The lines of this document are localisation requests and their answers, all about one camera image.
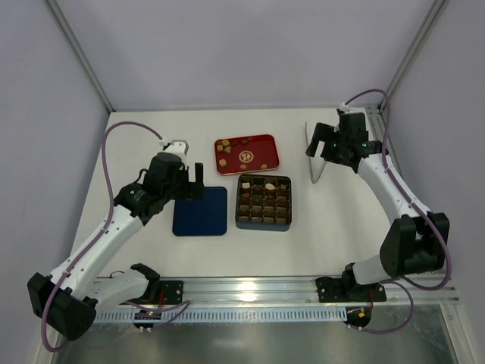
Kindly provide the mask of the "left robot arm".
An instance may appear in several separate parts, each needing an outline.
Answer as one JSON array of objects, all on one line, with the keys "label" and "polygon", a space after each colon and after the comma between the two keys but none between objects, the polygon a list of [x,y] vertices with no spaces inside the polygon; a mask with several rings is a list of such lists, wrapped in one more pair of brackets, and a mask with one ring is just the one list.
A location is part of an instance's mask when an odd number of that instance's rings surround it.
[{"label": "left robot arm", "polygon": [[105,141],[101,145],[102,167],[108,191],[108,214],[78,249],[48,275],[34,274],[27,290],[34,314],[40,318],[42,345],[50,353],[53,328],[72,341],[83,336],[97,314],[126,303],[151,302],[159,296],[160,275],[137,263],[123,274],[96,285],[94,280],[120,248],[170,201],[201,200],[204,196],[203,165],[195,165],[196,178],[189,179],[185,140],[158,138],[160,152],[142,169],[138,178],[114,193],[108,172]]}]

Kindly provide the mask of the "metal tongs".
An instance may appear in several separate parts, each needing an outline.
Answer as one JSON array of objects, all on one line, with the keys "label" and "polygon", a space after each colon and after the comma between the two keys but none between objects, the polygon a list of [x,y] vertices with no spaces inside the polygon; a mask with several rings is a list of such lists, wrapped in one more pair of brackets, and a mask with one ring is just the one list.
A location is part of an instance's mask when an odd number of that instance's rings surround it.
[{"label": "metal tongs", "polygon": [[[313,124],[308,124],[305,122],[305,144],[308,148],[310,146],[311,137],[313,135]],[[309,168],[309,176],[312,184],[317,184],[318,181],[321,179],[321,175],[323,174],[324,169],[326,168],[327,162],[322,158],[312,158],[310,156],[306,156]]]}]

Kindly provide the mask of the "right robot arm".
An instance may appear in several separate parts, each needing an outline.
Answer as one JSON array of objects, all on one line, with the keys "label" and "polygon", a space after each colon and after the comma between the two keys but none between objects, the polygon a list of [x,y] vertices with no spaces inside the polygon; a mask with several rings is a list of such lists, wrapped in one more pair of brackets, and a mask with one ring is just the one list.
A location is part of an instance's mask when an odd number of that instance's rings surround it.
[{"label": "right robot arm", "polygon": [[306,155],[351,168],[372,190],[390,223],[379,252],[349,263],[340,278],[317,279],[323,300],[384,301],[382,284],[408,275],[450,269],[450,223],[409,189],[379,140],[371,140],[362,113],[342,112],[336,126],[318,123]]}]

